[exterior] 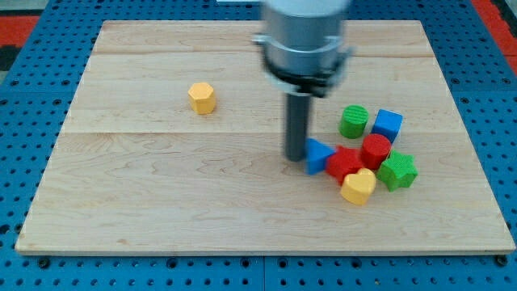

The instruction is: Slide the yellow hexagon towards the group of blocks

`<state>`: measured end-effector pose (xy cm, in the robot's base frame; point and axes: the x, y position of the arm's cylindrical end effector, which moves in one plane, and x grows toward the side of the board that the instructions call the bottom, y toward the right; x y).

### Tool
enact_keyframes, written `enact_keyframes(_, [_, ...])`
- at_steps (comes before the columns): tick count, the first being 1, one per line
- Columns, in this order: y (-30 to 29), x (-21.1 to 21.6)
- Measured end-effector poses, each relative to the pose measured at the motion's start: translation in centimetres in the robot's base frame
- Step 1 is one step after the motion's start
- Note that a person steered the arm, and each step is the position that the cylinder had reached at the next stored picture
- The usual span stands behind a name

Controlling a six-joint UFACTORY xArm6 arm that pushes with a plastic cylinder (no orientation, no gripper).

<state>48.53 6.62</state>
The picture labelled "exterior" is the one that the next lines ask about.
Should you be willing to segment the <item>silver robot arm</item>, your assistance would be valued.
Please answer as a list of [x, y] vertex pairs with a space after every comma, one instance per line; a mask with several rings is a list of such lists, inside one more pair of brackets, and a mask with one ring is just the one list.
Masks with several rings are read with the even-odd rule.
[[313, 98], [324, 98], [343, 78], [346, 59], [343, 20], [350, 0], [269, 0], [261, 7], [263, 69], [286, 95], [284, 156], [306, 157]]

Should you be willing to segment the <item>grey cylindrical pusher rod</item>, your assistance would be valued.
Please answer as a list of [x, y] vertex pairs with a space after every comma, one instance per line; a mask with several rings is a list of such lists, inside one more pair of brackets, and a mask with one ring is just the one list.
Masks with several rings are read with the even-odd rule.
[[299, 162], [305, 158], [310, 106], [309, 95], [286, 96], [284, 154], [289, 161]]

